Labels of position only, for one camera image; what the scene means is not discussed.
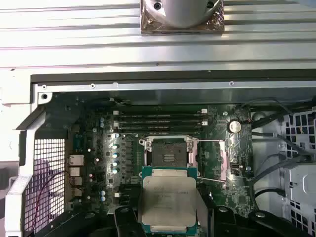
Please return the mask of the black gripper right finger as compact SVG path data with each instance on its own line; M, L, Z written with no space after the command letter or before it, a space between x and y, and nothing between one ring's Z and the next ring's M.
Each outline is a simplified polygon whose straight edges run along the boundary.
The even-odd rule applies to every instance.
M289 221L269 212L259 210L249 213L247 218L235 214L231 209L218 206L210 216L211 237L307 237Z

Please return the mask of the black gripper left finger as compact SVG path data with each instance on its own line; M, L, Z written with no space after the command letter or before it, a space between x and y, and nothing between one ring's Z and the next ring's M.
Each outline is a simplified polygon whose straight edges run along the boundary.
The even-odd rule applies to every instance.
M128 206L112 213L80 212L62 214L37 232L38 237L138 237L140 223Z

